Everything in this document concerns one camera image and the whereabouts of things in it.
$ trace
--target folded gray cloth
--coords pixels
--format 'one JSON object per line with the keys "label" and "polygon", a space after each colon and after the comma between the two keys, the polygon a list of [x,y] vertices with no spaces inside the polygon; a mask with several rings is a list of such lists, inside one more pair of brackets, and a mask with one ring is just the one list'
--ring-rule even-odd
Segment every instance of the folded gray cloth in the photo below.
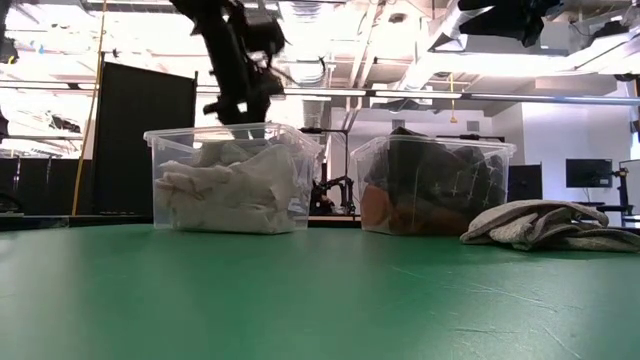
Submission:
{"label": "folded gray cloth", "polygon": [[[581,222],[584,215],[596,222]],[[523,200],[484,211],[460,240],[463,244],[509,244],[525,251],[640,252],[640,236],[607,225],[607,216],[594,208],[565,201]]]}

